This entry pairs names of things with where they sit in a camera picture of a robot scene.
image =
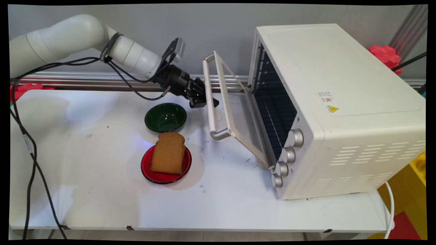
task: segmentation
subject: oven knob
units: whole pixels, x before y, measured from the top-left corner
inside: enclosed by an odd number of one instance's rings
[[[283,156],[283,161],[285,163],[294,163],[295,162],[295,151],[294,151],[294,148],[292,148],[292,146],[290,146],[290,147],[283,147],[283,149],[282,149],[282,156]]]
[[[275,188],[281,188],[283,185],[282,178],[277,174],[271,175],[271,182],[272,186],[274,186]]]
[[[276,173],[278,176],[288,176],[288,165],[285,162],[277,162],[274,173]]]
[[[289,143],[293,147],[303,146],[303,132],[300,129],[292,129],[288,135]]]

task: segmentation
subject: table surface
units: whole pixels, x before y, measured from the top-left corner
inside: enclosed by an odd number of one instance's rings
[[[142,94],[157,97],[160,93]],[[214,97],[221,100],[221,94]],[[243,94],[231,94],[230,100],[234,106],[246,103]],[[158,185],[144,178],[140,162],[158,136],[146,128],[144,116],[164,102],[186,109],[187,120],[179,133],[193,160],[181,180]],[[278,199],[270,171],[235,139],[214,141],[206,107],[191,109],[181,96],[167,94],[158,101],[145,101],[133,92],[32,90],[17,106],[23,125],[37,143],[38,163],[58,219],[71,229],[386,230],[389,213],[377,191]],[[225,127],[223,116],[219,105],[217,129]],[[12,117],[10,146],[9,223],[21,229],[32,160]],[[32,186],[29,228],[56,228],[38,173]]]

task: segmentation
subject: oven door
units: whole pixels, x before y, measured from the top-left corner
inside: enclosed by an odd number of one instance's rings
[[[221,88],[224,117],[227,124],[225,129],[217,129],[215,108],[212,101],[212,90],[209,77],[209,63],[215,60],[218,79]],[[224,68],[230,73],[240,88],[228,89],[224,77]],[[209,117],[209,128],[211,137],[215,140],[223,140],[227,137],[234,137],[248,150],[250,150],[259,161],[269,169],[275,166],[275,162],[268,161],[265,154],[265,144],[261,138],[259,122],[255,119],[250,90],[245,87],[228,68],[216,51],[203,60],[204,85],[206,89],[206,101]]]

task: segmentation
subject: gray wall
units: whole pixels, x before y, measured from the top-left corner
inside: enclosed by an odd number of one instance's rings
[[[412,9],[406,6],[346,6],[257,3],[131,4],[88,6],[8,5],[9,37],[48,27],[76,14],[91,14],[161,55],[174,38],[186,42],[182,69],[202,74],[202,59],[220,53],[237,75],[247,75],[256,26],[337,23],[366,48],[388,45]],[[95,50],[66,60],[98,57]],[[58,71],[112,71],[99,62]]]
[[[410,51],[407,57],[402,57],[402,61],[407,61],[415,56],[418,56],[427,51],[427,31],[419,39],[416,46]],[[415,61],[403,68],[403,72],[400,74],[402,79],[425,79],[426,78],[426,64],[427,57],[424,57],[418,61]]]

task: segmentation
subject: white toaster oven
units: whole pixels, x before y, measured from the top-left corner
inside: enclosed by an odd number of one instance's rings
[[[215,126],[213,60],[225,129]],[[425,99],[336,24],[257,27],[246,87],[217,52],[203,69],[211,136],[247,147],[281,199],[376,189],[425,150]],[[224,73],[245,111],[232,107]]]

